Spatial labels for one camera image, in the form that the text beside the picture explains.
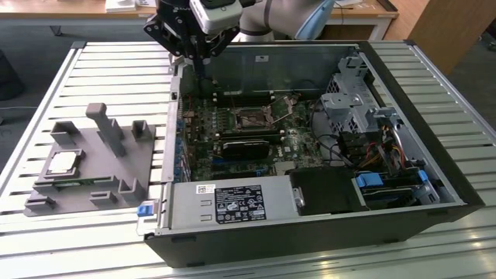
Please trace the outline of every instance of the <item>wooden desk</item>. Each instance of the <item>wooden desk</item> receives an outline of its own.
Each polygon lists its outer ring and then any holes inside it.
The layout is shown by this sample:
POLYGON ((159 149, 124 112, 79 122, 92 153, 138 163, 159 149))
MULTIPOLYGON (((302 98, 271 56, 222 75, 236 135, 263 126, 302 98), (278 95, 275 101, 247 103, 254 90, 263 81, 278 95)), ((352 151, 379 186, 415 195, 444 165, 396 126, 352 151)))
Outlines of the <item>wooden desk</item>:
MULTIPOLYGON (((0 24, 47 26, 144 24, 146 19, 155 13, 155 8, 144 7, 136 7, 136 10, 130 12, 107 13, 104 3, 104 0, 2 0, 0 24)), ((376 0, 366 0, 366 4, 367 8, 355 5, 351 10, 335 9, 327 24, 372 26, 375 31, 371 38, 382 40, 398 12, 386 11, 376 0)))
POLYGON ((323 40, 382 40, 399 13, 388 11, 378 0, 334 9, 323 40))

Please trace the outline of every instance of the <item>motherboard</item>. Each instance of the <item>motherboard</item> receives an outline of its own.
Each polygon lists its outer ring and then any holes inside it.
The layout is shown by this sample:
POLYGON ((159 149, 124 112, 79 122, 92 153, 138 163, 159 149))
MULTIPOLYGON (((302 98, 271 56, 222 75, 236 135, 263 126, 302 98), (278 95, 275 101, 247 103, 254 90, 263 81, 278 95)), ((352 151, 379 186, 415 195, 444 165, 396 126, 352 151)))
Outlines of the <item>motherboard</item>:
POLYGON ((299 167, 322 166, 308 125, 314 103, 294 92, 184 98, 191 180, 276 176, 299 167))

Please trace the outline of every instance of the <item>circuit board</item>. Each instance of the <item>circuit board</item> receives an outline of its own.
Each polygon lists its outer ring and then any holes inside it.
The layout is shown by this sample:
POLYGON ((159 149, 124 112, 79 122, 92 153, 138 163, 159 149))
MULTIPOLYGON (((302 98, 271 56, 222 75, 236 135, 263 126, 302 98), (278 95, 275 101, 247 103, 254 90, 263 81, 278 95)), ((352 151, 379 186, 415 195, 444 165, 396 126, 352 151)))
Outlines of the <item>circuit board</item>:
MULTIPOLYGON (((183 103, 192 181, 284 175, 298 167, 323 165, 319 143, 312 137, 308 119, 314 101, 298 101, 292 94, 274 94, 267 106, 219 107, 210 99, 186 99, 183 103), (244 132, 262 132, 271 142, 268 155, 259 159, 227 159, 223 140, 244 132)), ((246 141, 251 137, 236 137, 246 141)))

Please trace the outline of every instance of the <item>barcode sticker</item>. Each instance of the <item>barcode sticker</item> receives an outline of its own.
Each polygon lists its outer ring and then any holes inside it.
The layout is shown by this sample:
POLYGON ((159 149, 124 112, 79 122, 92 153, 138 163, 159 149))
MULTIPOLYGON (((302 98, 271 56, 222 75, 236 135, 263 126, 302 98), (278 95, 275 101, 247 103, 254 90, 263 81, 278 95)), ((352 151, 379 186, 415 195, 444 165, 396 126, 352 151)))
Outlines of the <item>barcode sticker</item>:
POLYGON ((196 185, 196 194, 212 194, 216 190, 215 184, 196 185))

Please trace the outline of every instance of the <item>metal slatted table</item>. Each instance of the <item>metal slatted table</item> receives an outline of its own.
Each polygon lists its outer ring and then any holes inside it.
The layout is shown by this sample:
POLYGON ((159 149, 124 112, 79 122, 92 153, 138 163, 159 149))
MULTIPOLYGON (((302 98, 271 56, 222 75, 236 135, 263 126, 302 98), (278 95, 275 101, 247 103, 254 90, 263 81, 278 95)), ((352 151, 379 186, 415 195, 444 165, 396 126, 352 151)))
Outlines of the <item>metal slatted table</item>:
MULTIPOLYGON (((194 269, 168 267, 142 242, 135 209, 26 217, 24 201, 54 142, 50 129, 60 120, 94 127, 84 118, 90 102, 106 102, 108 115, 123 126, 134 119, 158 125, 150 198, 160 195, 168 53, 154 42, 88 43, 70 51, 0 176, 0 277, 396 279, 495 275, 495 132, 416 46, 403 42, 372 45, 486 208, 407 242, 194 269)), ((376 87, 391 103, 379 84, 376 87)))

